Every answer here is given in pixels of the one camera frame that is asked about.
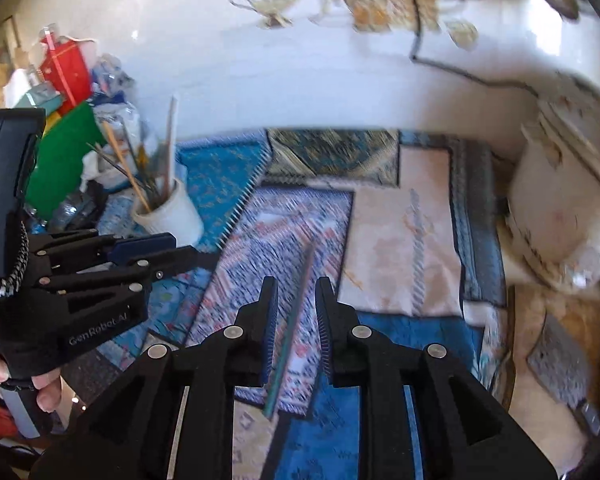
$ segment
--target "blue rug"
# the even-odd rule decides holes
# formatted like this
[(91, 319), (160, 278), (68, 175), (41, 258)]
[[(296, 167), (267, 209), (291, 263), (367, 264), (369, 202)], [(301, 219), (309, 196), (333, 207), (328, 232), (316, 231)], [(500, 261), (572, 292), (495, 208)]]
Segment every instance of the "blue rug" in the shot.
[(187, 191), (205, 225), (200, 251), (224, 247), (240, 213), (267, 168), (265, 142), (178, 147), (177, 160), (187, 168)]
[[(426, 319), (359, 312), (358, 318), (362, 324), (383, 332), (401, 345), (424, 348), (433, 342), (441, 343), (468, 370), (474, 366), (482, 344), (482, 332), (469, 328), (462, 319), (455, 317)], [(412, 415), (413, 403), (408, 387), (405, 395)], [(311, 412), (305, 420), (290, 418), (288, 424), (280, 462), (275, 468), (276, 480), (358, 478), (360, 394), (357, 388), (333, 388), (321, 373), (314, 389)], [(411, 430), (414, 449), (419, 449), (413, 426)], [(278, 431), (274, 443), (276, 438), (284, 437)], [(416, 478), (423, 478), (419, 460), (416, 460)]]
[[(286, 412), (303, 415), (310, 404), (320, 361), (315, 282), (320, 276), (329, 276), (333, 283), (338, 280), (352, 200), (350, 192), (329, 189), (257, 189), (222, 252), (186, 339), (186, 346), (202, 343), (234, 322), (241, 306), (257, 300), (262, 279), (275, 276), (279, 344), (291, 310), (298, 302), (301, 305), (276, 398), (278, 408)], [(301, 287), (303, 255), (312, 245), (310, 275)], [(278, 355), (275, 352), (274, 368), (280, 365)], [(236, 397), (250, 404), (263, 404), (268, 393), (267, 388), (236, 389)]]

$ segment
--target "rug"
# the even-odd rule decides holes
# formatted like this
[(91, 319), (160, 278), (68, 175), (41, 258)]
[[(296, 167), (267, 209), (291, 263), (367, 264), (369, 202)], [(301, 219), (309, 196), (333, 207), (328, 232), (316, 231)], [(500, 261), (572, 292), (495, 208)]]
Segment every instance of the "rug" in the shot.
[(338, 300), (356, 310), (462, 316), (449, 153), (400, 147), (400, 187), (356, 188)]
[(397, 185), (397, 130), (268, 130), (266, 183), (302, 184), (318, 175)]
[[(475, 367), (476, 345), (482, 333), (469, 328), (460, 318), (413, 319), (405, 316), (359, 313), (362, 324), (371, 326), (392, 341), (423, 348), (437, 342), (455, 354), (468, 370)], [(358, 388), (333, 388), (321, 373), (311, 410), (305, 419), (280, 415), (274, 441), (284, 442), (272, 478), (351, 479), (358, 478), (360, 437), (360, 394)], [(410, 389), (405, 390), (407, 408), (413, 415)], [(411, 427), (414, 455), (419, 457), (417, 430)], [(416, 469), (422, 479), (422, 469)]]
[(141, 353), (143, 354), (153, 345), (165, 345), (171, 350), (178, 350), (181, 348), (181, 345), (178, 345), (177, 342), (163, 336), (162, 334), (158, 334), (153, 330), (148, 330), (146, 332), (146, 337), (144, 338), (144, 343), (142, 343)]
[(187, 192), (205, 226), (196, 248), (222, 249), (240, 212), (270, 161), (266, 142), (178, 146), (176, 160), (187, 168)]
[[(301, 280), (298, 263), (309, 244), (314, 243), (314, 264), (308, 285), (301, 291), (302, 310), (278, 397), (279, 410), (304, 415), (309, 406), (320, 361), (315, 282), (320, 276), (338, 282), (351, 203), (349, 192), (257, 189), (227, 241), (187, 337), (187, 346), (199, 344), (211, 333), (234, 322), (241, 306), (258, 299), (264, 276), (274, 276), (278, 280), (280, 306), (275, 370), (286, 320), (298, 294)], [(267, 389), (237, 388), (236, 397), (261, 405), (266, 400)]]
[(462, 298), (506, 306), (489, 145), (478, 140), (409, 131), (400, 132), (400, 143), (450, 153), (450, 202), (456, 248), (464, 269)]
[(232, 475), (235, 480), (260, 480), (277, 425), (277, 413), (269, 420), (260, 408), (234, 402)]
[(480, 357), (477, 368), (472, 370), (482, 386), (502, 404), (509, 408), (510, 397), (507, 395), (506, 383), (500, 384), (501, 367), (510, 353), (508, 341), (509, 313), (485, 302), (464, 301), (462, 303), (464, 321), (472, 328), (482, 330), (482, 341), (477, 347)]
[(578, 465), (587, 436), (571, 410), (556, 402), (526, 364), (550, 312), (580, 344), (592, 375), (587, 399), (600, 410), (600, 300), (565, 296), (540, 285), (515, 285), (513, 361), (516, 367), (509, 414), (551, 461), (558, 476)]

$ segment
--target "patterned rug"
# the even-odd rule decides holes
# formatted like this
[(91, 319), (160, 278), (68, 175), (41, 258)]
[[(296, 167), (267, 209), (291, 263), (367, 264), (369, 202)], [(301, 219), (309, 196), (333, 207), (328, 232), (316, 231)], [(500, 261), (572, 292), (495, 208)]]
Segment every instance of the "patterned rug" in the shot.
[(400, 147), (400, 187), (356, 187), (338, 300), (357, 310), (462, 316), (446, 150)]
[[(320, 276), (338, 282), (351, 203), (349, 192), (257, 189), (227, 241), (186, 340), (186, 346), (199, 344), (234, 322), (238, 309), (257, 299), (263, 277), (275, 276), (280, 302), (275, 369), (286, 320), (296, 304), (302, 274), (298, 263), (309, 244), (315, 244), (314, 264), (308, 285), (301, 292), (296, 336), (278, 397), (278, 408), (286, 412), (303, 415), (309, 406), (320, 361), (315, 282)], [(236, 396), (251, 404), (263, 404), (267, 389), (238, 388)]]
[(266, 142), (216, 146), (178, 146), (177, 160), (187, 168), (187, 191), (205, 225), (200, 251), (222, 249), (244, 204), (270, 161)]
[(268, 130), (273, 160), (267, 183), (302, 184), (335, 176), (397, 185), (396, 130)]
[(496, 232), (496, 193), (486, 142), (439, 134), (400, 132), (405, 146), (447, 150), (454, 237), (464, 268), (462, 298), (506, 306), (507, 294)]

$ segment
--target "carpet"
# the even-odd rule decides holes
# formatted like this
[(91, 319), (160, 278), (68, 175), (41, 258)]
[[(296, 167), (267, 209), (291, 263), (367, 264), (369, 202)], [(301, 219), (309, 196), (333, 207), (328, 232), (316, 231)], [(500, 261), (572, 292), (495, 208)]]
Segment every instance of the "carpet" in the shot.
[(477, 346), (480, 357), (472, 373), (506, 409), (509, 407), (510, 396), (507, 395), (506, 382), (500, 383), (499, 380), (504, 378), (500, 372), (503, 362), (510, 354), (509, 313), (503, 308), (477, 301), (464, 301), (462, 313), (467, 325), (482, 331), (482, 340)]
[(464, 269), (462, 298), (506, 306), (507, 293), (496, 232), (493, 160), (486, 142), (440, 134), (400, 132), (405, 146), (447, 150), (456, 248)]
[(234, 402), (234, 444), (232, 475), (235, 480), (260, 480), (278, 414), (267, 419), (260, 408)]
[(396, 130), (268, 130), (266, 183), (302, 184), (314, 176), (397, 185)]
[(357, 310), (462, 316), (446, 150), (400, 147), (400, 187), (356, 187), (338, 300)]
[(187, 192), (205, 226), (196, 248), (222, 249), (240, 212), (270, 161), (266, 142), (178, 146), (177, 161), (187, 168)]
[[(278, 397), (278, 409), (303, 415), (311, 399), (320, 361), (315, 319), (315, 282), (329, 276), (338, 282), (344, 254), (352, 195), (307, 188), (256, 190), (227, 241), (216, 272), (200, 304), (186, 346), (235, 320), (238, 309), (256, 301), (264, 276), (278, 280), (280, 310), (276, 328), (274, 369), (286, 320), (296, 303), (302, 260), (315, 244), (314, 264), (303, 295), (296, 336)], [(266, 388), (237, 388), (236, 397), (263, 404)]]
[[(437, 342), (459, 358), (468, 370), (475, 367), (480, 331), (469, 328), (460, 318), (421, 318), (358, 313), (362, 324), (371, 326), (392, 341), (423, 348)], [(321, 373), (311, 410), (305, 419), (285, 415), (278, 423), (274, 440), (284, 441), (272, 476), (276, 480), (358, 478), (358, 439), (360, 437), (360, 394), (358, 388), (333, 388)], [(410, 415), (410, 391), (405, 396)], [(416, 428), (411, 427), (414, 455), (419, 456)], [(416, 478), (423, 478), (416, 469)]]

